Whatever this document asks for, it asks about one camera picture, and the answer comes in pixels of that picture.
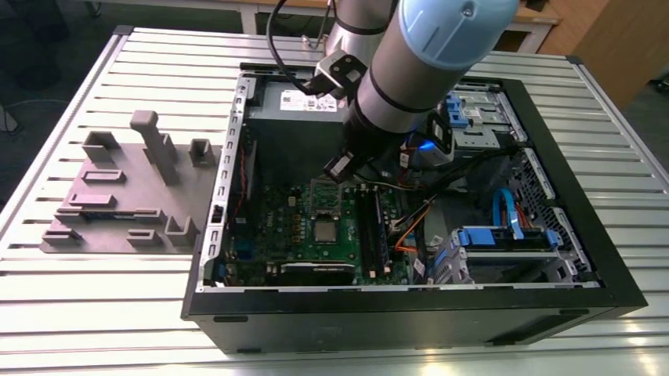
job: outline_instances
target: motherboard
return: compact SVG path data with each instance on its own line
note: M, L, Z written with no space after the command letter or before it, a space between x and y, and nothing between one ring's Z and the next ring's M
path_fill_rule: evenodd
M313 179L265 186L257 231L233 239L234 283L407 284L407 260L394 255L386 228L399 216L397 191Z

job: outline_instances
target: blue latch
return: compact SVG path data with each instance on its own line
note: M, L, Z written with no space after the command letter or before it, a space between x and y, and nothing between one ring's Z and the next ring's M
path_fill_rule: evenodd
M548 244L552 245L552 248L557 248L561 245L560 234L553 230L546 230L545 234L546 234Z

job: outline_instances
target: motherboard chip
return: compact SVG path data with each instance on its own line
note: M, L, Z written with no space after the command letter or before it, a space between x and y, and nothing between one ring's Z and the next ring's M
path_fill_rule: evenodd
M315 221L314 241L317 243L337 243L337 222Z

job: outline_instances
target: black computer case frame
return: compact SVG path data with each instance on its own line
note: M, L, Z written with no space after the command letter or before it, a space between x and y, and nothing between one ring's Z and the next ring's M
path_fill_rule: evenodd
M182 318L224 352L521 345L646 305L522 82L465 79L497 83L508 94L601 288L203 293L196 248Z

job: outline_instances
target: floor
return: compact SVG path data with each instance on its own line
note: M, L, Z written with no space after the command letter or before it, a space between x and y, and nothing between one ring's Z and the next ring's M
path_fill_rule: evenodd
M0 72L0 103L4 106L31 100L14 107L8 112L23 125L18 136L0 132L0 208L12 195L12 191L42 148L66 105L56 101L68 101L79 88L90 67L104 47L114 28L119 24L142 27L158 27L198 31L242 32L239 16L231 11L204 9L178 9L142 5L103 4L102 17L92 19L84 3L59 0L63 17L68 24L71 37L50 45L55 54L63 78L47 90L27 91L20 89ZM1 18L12 12L5 2L0 1ZM291 16L279 20L278 34L315 37L321 20L309 16ZM259 15L258 27L265 28L267 15ZM54 102L35 99L55 99ZM661 95L648 86L637 99L628 106L624 114L637 129L657 159L669 168L669 96Z

